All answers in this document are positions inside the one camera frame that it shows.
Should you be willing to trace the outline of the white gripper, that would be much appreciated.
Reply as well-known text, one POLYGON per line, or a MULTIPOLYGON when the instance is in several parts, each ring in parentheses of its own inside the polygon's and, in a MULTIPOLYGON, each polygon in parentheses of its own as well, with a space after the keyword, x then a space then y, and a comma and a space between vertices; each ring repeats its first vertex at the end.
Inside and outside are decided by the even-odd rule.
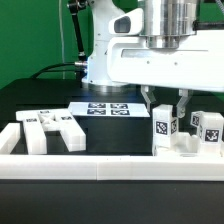
POLYGON ((111 20, 109 77, 137 84, 147 111, 155 87, 176 88, 183 118, 192 90, 224 92, 224 21, 200 22, 194 7, 139 7, 111 20))

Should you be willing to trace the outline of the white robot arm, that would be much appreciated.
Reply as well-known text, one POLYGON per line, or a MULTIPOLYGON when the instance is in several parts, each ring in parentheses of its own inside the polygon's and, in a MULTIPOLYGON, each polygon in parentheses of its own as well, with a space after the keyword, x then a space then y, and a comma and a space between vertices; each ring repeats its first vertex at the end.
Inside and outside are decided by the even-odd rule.
POLYGON ((137 0, 128 13, 112 0, 87 0, 94 47, 83 83, 102 92, 134 84, 147 103, 156 87, 176 88, 182 117, 194 90, 224 92, 224 22, 198 20, 203 0, 137 0))

